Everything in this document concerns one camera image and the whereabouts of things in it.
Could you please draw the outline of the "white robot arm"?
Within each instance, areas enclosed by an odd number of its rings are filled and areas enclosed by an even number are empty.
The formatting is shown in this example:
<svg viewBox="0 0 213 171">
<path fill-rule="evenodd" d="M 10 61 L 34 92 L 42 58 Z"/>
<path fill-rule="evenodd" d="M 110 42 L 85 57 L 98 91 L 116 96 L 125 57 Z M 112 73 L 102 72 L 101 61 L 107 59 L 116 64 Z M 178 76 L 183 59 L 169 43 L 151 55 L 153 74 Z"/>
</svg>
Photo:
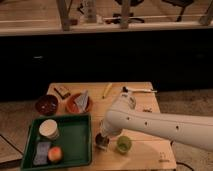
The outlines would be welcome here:
<svg viewBox="0 0 213 171">
<path fill-rule="evenodd" d="M 138 112 L 135 106 L 131 93 L 120 93 L 101 121 L 101 135 L 117 136 L 127 129 L 213 151 L 213 117 Z"/>
</svg>

